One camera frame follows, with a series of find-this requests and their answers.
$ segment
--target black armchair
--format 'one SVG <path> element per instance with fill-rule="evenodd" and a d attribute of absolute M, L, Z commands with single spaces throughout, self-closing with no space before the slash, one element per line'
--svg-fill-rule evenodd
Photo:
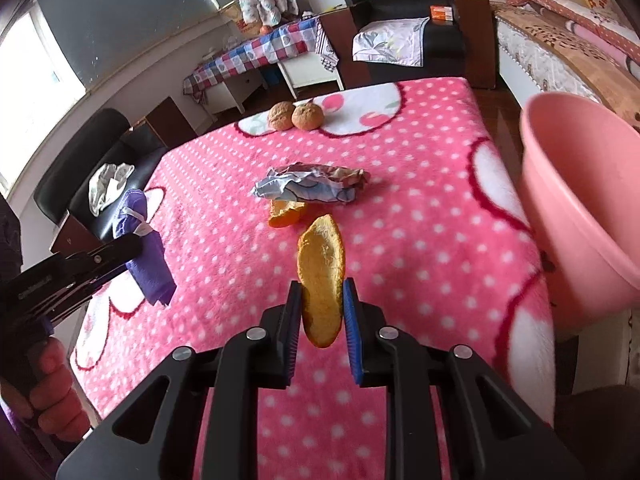
<path fill-rule="evenodd" d="M 453 0 L 352 0 L 358 30 L 371 22 L 423 18 L 432 5 L 454 6 Z M 424 66 L 367 62 L 373 84 L 425 77 L 464 76 L 465 41 L 456 24 L 431 20 L 424 29 Z"/>
<path fill-rule="evenodd" d="M 117 110 L 96 112 L 62 149 L 38 183 L 33 198 L 40 210 L 55 224 L 66 212 L 101 242 L 113 239 L 111 225 L 117 201 L 98 217 L 89 209 L 89 179 L 103 164 L 133 164 L 126 189 L 144 189 L 162 156 L 169 148 L 148 124 L 134 129 Z"/>

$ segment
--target pink blanket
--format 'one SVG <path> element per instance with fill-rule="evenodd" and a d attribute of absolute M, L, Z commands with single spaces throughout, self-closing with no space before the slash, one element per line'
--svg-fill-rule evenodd
<path fill-rule="evenodd" d="M 248 193 L 271 166 L 318 160 L 372 176 L 356 202 L 324 208 L 361 299 L 423 344 L 471 345 L 551 423 L 553 330 L 538 250 L 468 83 L 315 101 L 322 132 L 270 132 L 258 116 L 165 155 L 149 184 L 166 190 L 151 224 L 178 290 L 169 307 L 152 306 L 123 274 L 92 300 L 73 359 L 88 397 L 106 415 L 173 348 L 222 346 L 284 302 L 305 225 L 269 228 L 268 204 Z M 325 350 L 301 336 L 292 386 L 260 393 L 258 433 L 261 478 L 381 479 L 385 393 L 354 386 L 343 333 Z"/>

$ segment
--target orange and white box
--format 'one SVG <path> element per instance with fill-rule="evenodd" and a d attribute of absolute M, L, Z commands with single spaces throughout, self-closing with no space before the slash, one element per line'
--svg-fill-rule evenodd
<path fill-rule="evenodd" d="M 453 21 L 453 9 L 451 7 L 445 7 L 440 5 L 431 6 L 431 19 L 432 20 L 446 20 L 448 22 Z"/>

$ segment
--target crumpled wrapper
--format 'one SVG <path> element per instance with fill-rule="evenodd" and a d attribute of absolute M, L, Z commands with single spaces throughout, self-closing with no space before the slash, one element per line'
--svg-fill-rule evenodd
<path fill-rule="evenodd" d="M 370 175 L 364 170 L 297 162 L 271 168 L 251 193 L 290 202 L 353 202 Z"/>

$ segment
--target orange fruit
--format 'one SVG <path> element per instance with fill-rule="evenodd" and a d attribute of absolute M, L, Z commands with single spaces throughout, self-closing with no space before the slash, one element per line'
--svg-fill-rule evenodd
<path fill-rule="evenodd" d="M 342 326 L 345 256 L 331 215 L 316 219 L 298 240 L 298 279 L 302 284 L 302 323 L 318 348 L 330 346 Z"/>
<path fill-rule="evenodd" d="M 295 224 L 306 210 L 304 202 L 272 200 L 269 211 L 269 227 L 287 227 Z"/>

